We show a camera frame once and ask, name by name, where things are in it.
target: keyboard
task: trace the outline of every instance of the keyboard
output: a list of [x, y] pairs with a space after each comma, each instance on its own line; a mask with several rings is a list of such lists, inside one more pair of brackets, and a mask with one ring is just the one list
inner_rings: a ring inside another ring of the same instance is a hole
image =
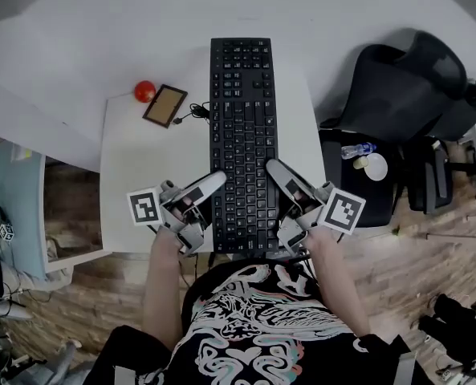
[[275, 81], [268, 38], [212, 38], [211, 172], [225, 185], [211, 197], [216, 253], [279, 249], [279, 191], [266, 174], [278, 158]]

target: forearm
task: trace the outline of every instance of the forearm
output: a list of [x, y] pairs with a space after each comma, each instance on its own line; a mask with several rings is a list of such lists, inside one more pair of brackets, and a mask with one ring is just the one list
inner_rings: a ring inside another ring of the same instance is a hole
[[311, 247], [311, 258], [325, 306], [358, 337], [370, 334], [368, 316], [340, 247], [330, 239], [315, 241]]
[[150, 252], [144, 292], [142, 329], [170, 350], [182, 338], [177, 253], [180, 248], [172, 233], [160, 229]]

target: graphic print t-shirt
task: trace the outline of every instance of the graphic print t-shirt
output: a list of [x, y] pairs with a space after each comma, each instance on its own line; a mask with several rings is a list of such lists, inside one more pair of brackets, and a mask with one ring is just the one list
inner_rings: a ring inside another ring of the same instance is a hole
[[187, 293], [182, 318], [185, 336], [173, 352], [117, 328], [86, 383], [114, 383], [115, 366], [135, 371], [140, 385], [393, 383], [397, 369], [385, 343], [359, 340], [323, 305], [311, 278], [275, 261], [211, 270]]

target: wooden floor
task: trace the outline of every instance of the wooden floor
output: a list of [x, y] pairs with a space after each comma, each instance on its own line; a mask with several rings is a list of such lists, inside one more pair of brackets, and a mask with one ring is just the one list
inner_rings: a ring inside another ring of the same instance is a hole
[[[47, 237], [64, 246], [79, 234], [85, 245], [97, 246], [101, 241], [98, 177], [86, 173], [82, 177], [77, 168], [70, 170], [73, 173], [47, 168]], [[66, 185], [62, 176], [75, 180]], [[373, 331], [387, 341], [401, 334], [417, 350], [417, 359], [436, 382], [436, 366], [445, 366], [448, 359], [434, 352], [441, 348], [437, 342], [424, 344], [424, 335], [410, 331], [409, 326], [437, 293], [452, 295], [464, 305], [476, 299], [476, 240], [450, 243], [425, 239], [427, 232], [476, 235], [476, 188], [464, 174], [455, 175], [454, 186], [453, 204], [437, 214], [413, 212], [403, 197], [389, 226], [358, 230], [340, 243]], [[69, 240], [65, 234], [74, 237]], [[206, 259], [199, 259], [199, 275], [206, 268]], [[24, 296], [22, 301], [35, 317], [31, 322], [6, 322], [15, 350], [45, 359], [64, 339], [77, 338], [83, 348], [76, 361], [96, 358], [113, 328], [140, 326], [147, 264], [148, 255], [113, 254], [76, 266], [72, 284], [55, 292], [47, 303]], [[185, 261], [183, 269], [191, 282], [193, 260]], [[46, 294], [34, 293], [34, 297], [48, 299]]]

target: plastic bottle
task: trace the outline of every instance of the plastic bottle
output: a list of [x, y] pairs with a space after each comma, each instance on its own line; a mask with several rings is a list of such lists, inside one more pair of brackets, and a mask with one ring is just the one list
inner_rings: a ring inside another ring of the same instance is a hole
[[367, 156], [376, 150], [376, 145], [372, 143], [361, 143], [358, 145], [345, 145], [341, 147], [341, 157], [349, 160], [356, 156]]

